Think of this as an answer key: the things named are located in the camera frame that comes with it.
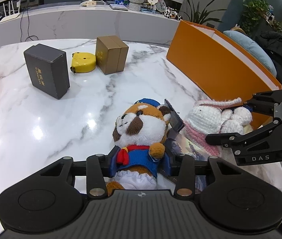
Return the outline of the white crochet bunny toy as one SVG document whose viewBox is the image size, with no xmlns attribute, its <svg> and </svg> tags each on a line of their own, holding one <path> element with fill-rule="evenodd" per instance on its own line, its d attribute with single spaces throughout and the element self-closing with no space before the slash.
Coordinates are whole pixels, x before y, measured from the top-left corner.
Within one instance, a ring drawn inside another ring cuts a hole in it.
<svg viewBox="0 0 282 239">
<path fill-rule="evenodd" d="M 219 156 L 219 148 L 209 145 L 205 138 L 209 134 L 239 133 L 253 131 L 252 113 L 239 106 L 241 98 L 228 101 L 200 100 L 185 118 L 184 135 L 204 149 L 208 155 Z"/>
</svg>

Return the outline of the illustrated card box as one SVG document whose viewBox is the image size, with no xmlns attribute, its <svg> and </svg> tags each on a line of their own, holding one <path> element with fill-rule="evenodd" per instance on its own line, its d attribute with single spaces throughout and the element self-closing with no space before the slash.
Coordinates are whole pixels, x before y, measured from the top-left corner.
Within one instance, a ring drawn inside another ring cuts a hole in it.
<svg viewBox="0 0 282 239">
<path fill-rule="evenodd" d="M 159 168 L 159 173 L 170 180 L 170 182 L 176 184 L 178 174 L 173 174 L 172 166 L 177 161 L 177 158 L 189 155 L 195 161 L 207 161 L 209 155 L 184 136 L 185 123 L 167 99 L 164 100 L 164 105 L 170 109 L 171 119 L 165 142 L 165 158 Z"/>
</svg>

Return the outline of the red panda plush toy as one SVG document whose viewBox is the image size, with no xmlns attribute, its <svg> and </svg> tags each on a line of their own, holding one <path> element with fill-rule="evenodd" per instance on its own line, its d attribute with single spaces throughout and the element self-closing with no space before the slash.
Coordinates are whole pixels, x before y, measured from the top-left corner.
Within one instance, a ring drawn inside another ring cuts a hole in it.
<svg viewBox="0 0 282 239">
<path fill-rule="evenodd" d="M 112 137 L 120 148 L 108 195 L 114 190 L 154 190 L 158 165 L 165 154 L 171 110 L 153 99 L 141 99 L 116 119 Z"/>
</svg>

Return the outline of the dark grey gift box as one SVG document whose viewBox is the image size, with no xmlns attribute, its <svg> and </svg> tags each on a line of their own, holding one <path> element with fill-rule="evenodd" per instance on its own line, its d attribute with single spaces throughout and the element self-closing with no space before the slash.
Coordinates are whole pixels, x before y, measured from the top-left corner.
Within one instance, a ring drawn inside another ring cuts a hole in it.
<svg viewBox="0 0 282 239">
<path fill-rule="evenodd" d="M 70 88 L 66 52 L 43 44 L 24 51 L 31 83 L 44 93 L 61 99 Z"/>
</svg>

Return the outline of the orange storage box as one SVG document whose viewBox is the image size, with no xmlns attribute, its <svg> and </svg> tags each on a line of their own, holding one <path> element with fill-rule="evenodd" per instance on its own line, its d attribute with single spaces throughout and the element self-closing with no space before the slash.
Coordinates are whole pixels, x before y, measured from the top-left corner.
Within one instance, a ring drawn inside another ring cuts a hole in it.
<svg viewBox="0 0 282 239">
<path fill-rule="evenodd" d="M 166 58 L 217 101 L 280 90 L 279 81 L 249 52 L 218 30 L 180 21 Z"/>
</svg>

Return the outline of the light blue cushion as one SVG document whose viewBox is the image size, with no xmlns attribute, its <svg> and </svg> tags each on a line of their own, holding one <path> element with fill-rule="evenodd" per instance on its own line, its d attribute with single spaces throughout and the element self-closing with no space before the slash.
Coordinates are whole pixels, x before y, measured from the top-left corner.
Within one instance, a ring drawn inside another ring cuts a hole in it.
<svg viewBox="0 0 282 239">
<path fill-rule="evenodd" d="M 277 76 L 277 70 L 272 59 L 254 40 L 235 30 L 226 30 L 223 32 L 223 34 L 255 57 L 255 59 L 259 61 L 265 68 L 267 68 L 274 77 Z"/>
</svg>

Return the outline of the green leafy vine plant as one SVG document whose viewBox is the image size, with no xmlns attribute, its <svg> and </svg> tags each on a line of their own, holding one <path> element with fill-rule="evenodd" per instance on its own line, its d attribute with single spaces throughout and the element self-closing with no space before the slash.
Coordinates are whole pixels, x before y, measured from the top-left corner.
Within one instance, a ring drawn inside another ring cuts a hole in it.
<svg viewBox="0 0 282 239">
<path fill-rule="evenodd" d="M 266 0 L 243 0 L 243 6 L 240 27 L 250 36 L 268 12 L 269 3 Z"/>
</svg>

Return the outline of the yellow tape measure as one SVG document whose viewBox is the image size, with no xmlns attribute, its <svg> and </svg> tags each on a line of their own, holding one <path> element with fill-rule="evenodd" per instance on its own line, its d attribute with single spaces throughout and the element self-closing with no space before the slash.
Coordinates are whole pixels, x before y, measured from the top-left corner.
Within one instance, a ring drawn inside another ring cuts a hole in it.
<svg viewBox="0 0 282 239">
<path fill-rule="evenodd" d="M 73 73 L 88 73 L 96 68 L 96 56 L 88 52 L 75 52 L 72 54 L 70 70 Z"/>
</svg>

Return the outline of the potted long-leaf plant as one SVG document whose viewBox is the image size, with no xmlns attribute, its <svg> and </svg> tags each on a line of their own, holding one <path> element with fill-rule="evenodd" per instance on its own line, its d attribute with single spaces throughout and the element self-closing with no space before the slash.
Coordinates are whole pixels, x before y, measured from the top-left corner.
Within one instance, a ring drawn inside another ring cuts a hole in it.
<svg viewBox="0 0 282 239">
<path fill-rule="evenodd" d="M 201 9 L 200 2 L 195 4 L 193 0 L 185 0 L 189 12 L 187 12 L 186 10 L 181 10 L 180 12 L 182 12 L 185 15 L 186 19 L 191 23 L 196 23 L 199 25 L 203 25 L 204 23 L 208 22 L 221 23 L 222 21 L 220 18 L 211 17 L 210 14 L 219 11 L 226 11 L 227 9 L 221 8 L 209 10 L 209 6 L 212 5 L 215 1 L 216 0 L 211 0 Z"/>
</svg>

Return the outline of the brown cardboard box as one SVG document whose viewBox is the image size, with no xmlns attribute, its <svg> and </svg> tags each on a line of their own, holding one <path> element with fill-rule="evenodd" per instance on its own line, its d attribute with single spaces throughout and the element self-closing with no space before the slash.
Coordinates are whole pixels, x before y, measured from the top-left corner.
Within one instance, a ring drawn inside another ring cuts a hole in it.
<svg viewBox="0 0 282 239">
<path fill-rule="evenodd" d="M 124 71 L 129 47 L 118 36 L 101 36 L 96 40 L 96 62 L 103 74 Z"/>
</svg>

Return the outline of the white power strip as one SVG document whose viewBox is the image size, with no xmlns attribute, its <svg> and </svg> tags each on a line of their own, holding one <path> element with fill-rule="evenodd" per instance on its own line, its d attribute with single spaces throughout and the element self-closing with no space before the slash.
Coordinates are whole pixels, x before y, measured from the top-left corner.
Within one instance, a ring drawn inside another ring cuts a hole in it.
<svg viewBox="0 0 282 239">
<path fill-rule="evenodd" d="M 96 5 L 97 2 L 93 0 L 85 0 L 80 3 L 81 7 L 95 7 Z"/>
</svg>

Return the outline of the white wifi router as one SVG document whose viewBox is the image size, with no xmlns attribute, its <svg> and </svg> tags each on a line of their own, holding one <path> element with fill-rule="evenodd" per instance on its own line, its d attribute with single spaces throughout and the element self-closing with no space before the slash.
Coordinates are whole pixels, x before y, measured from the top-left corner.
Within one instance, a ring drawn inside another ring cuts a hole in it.
<svg viewBox="0 0 282 239">
<path fill-rule="evenodd" d="M 13 0 L 8 2 L 8 12 L 6 12 L 5 4 L 3 4 L 4 17 L 0 20 L 1 22 L 7 22 L 16 19 L 21 13 L 21 0 L 18 0 L 14 4 Z"/>
</svg>

